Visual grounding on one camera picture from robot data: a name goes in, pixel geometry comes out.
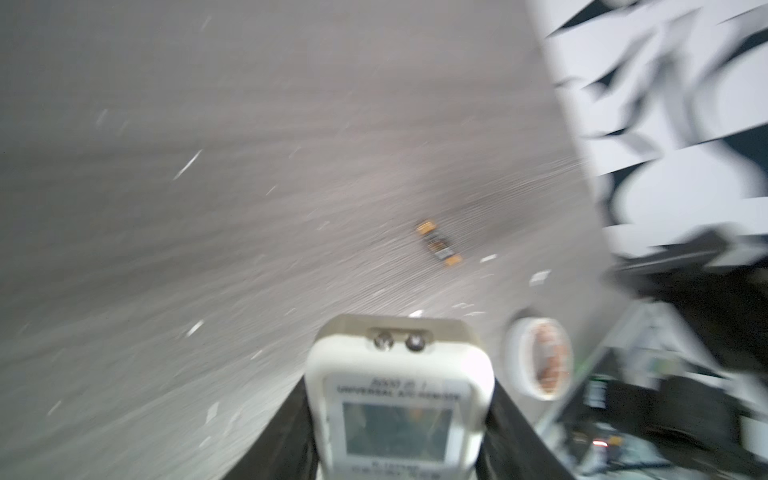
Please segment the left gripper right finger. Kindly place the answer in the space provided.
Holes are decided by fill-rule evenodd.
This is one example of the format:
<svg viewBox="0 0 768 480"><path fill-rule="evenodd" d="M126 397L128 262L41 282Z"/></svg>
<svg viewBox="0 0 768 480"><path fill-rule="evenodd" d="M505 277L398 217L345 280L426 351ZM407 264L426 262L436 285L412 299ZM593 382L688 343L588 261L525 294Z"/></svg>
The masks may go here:
<svg viewBox="0 0 768 480"><path fill-rule="evenodd" d="M479 480L574 480L496 380L476 461Z"/></svg>

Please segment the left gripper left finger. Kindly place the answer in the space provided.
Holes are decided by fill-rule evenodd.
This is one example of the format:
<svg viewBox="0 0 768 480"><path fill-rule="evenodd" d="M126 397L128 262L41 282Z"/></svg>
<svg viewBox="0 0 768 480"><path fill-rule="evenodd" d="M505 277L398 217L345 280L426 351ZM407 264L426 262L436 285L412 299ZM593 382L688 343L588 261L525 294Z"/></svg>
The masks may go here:
<svg viewBox="0 0 768 480"><path fill-rule="evenodd" d="M304 377L224 480L314 480L318 473Z"/></svg>

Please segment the white remote control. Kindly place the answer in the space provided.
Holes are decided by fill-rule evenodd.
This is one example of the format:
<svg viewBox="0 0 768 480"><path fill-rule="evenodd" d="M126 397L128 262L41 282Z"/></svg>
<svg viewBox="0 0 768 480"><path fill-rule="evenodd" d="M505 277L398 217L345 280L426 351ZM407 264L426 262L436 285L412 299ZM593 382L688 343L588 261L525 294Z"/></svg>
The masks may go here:
<svg viewBox="0 0 768 480"><path fill-rule="evenodd" d="M342 314L304 374L326 479L468 479L495 390L461 320Z"/></svg>

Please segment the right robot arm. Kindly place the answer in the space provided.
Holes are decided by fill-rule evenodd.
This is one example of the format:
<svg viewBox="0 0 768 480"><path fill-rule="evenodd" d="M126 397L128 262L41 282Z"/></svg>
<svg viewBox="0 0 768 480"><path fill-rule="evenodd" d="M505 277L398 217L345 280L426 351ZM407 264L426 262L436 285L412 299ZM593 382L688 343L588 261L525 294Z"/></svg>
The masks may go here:
<svg viewBox="0 0 768 480"><path fill-rule="evenodd" d="M578 479L767 475L767 244L710 228L614 267L634 297L541 433Z"/></svg>

